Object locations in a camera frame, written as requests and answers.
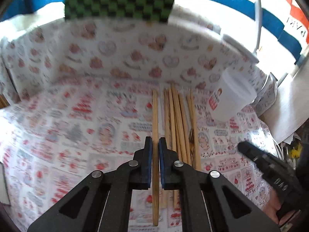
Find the printed fabric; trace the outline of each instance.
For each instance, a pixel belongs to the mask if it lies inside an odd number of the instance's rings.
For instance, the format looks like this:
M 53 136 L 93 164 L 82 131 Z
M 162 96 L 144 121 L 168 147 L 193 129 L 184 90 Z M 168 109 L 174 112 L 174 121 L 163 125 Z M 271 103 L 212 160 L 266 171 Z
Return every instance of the printed fabric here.
M 213 90 L 230 67 L 259 93 L 265 73 L 216 32 L 218 26 L 181 7 L 175 8 L 168 24 L 128 18 L 59 19 L 13 41 L 1 40 L 2 66 L 9 72 L 0 72 L 0 82 L 8 101 L 16 103 L 18 96 L 27 100 L 63 76 L 101 75 Z M 265 94 L 259 111 L 275 98 L 274 91 Z

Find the hand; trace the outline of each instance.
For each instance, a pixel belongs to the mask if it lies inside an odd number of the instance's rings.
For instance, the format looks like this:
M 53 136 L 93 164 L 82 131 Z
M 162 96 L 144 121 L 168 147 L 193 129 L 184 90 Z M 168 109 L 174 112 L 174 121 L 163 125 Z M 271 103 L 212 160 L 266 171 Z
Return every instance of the hand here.
M 282 219 L 279 221 L 278 217 L 276 215 L 276 212 L 281 208 L 282 203 L 280 203 L 279 198 L 277 196 L 277 193 L 275 190 L 270 190 L 270 200 L 266 203 L 263 212 L 272 219 L 275 223 L 277 223 L 279 226 L 284 224 L 293 214 L 294 210 L 291 212 L 288 212 Z

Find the blue stripe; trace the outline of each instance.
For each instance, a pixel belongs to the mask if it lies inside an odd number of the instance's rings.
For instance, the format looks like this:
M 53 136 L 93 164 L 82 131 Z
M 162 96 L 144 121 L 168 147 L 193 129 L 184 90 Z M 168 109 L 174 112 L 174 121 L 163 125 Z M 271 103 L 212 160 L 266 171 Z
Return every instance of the blue stripe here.
M 240 13 L 248 16 L 252 20 L 255 18 L 254 3 L 249 0 L 211 0 L 217 3 L 226 5 Z M 8 7 L 1 21 L 12 18 L 20 14 L 31 14 L 41 9 L 45 5 L 52 2 L 64 2 L 64 0 L 14 0 Z M 271 34 L 273 34 L 278 42 L 281 43 L 291 54 L 295 57 L 296 61 L 300 57 L 302 47 L 298 40 L 283 30 L 284 24 L 272 13 L 263 9 L 262 25 Z
M 226 5 L 232 9 L 239 11 L 240 13 L 248 16 L 252 20 L 255 19 L 254 3 L 249 0 L 211 0 L 223 5 Z M 302 47 L 298 40 L 283 30 L 284 24 L 272 13 L 263 9 L 262 26 L 266 28 L 271 34 L 273 34 L 278 42 L 281 43 L 296 59 L 300 57 Z
M 52 2 L 64 2 L 64 0 L 13 0 L 1 21 L 20 14 L 32 14 Z

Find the metal pin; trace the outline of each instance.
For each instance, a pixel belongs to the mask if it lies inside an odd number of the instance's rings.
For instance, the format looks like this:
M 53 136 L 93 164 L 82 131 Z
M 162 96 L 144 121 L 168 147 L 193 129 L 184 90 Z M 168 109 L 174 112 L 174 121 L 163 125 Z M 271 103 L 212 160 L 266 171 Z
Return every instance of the metal pin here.
M 93 178 L 99 178 L 99 177 L 101 177 L 101 175 L 102 175 L 102 172 L 99 171 L 99 170 L 93 171 L 92 174 L 91 174 L 91 176 Z
M 177 160 L 174 162 L 175 167 L 182 167 L 183 166 L 183 162 L 180 160 Z
M 212 178 L 218 178 L 220 176 L 220 173 L 218 171 L 211 171 L 211 177 Z
M 129 166 L 130 167 L 136 167 L 138 165 L 138 161 L 137 160 L 131 160 L 129 161 Z

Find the yellow object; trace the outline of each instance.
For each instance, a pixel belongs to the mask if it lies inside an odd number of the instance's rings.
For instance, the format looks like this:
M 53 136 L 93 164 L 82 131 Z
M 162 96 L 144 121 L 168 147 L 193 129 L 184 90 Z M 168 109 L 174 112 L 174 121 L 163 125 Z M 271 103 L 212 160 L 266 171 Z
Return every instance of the yellow object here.
M 297 149 L 291 150 L 290 156 L 291 156 L 292 159 L 299 158 L 301 152 L 302 152 L 302 145 L 299 143 L 298 146 L 297 146 Z

